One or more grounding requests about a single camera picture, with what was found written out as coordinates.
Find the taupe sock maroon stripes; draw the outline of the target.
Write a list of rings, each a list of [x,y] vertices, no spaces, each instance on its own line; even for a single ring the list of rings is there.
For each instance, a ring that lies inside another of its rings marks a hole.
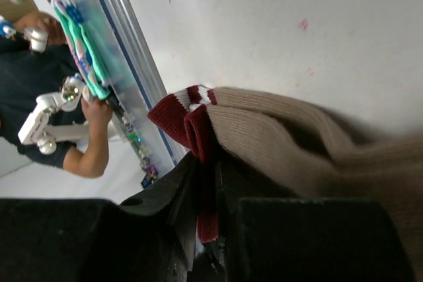
[[[202,85],[168,94],[148,117],[204,165],[223,149],[299,197],[376,200],[422,280],[421,136],[359,144],[310,103]]]

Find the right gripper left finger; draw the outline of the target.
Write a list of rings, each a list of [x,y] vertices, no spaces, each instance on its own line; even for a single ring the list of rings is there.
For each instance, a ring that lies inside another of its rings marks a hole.
[[[194,261],[198,160],[105,199],[2,199],[2,281],[185,281]]]

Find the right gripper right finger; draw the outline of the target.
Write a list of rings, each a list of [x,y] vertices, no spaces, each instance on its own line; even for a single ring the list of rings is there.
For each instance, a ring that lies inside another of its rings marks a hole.
[[[368,199],[303,199],[229,160],[215,169],[228,281],[414,281],[391,218]]]

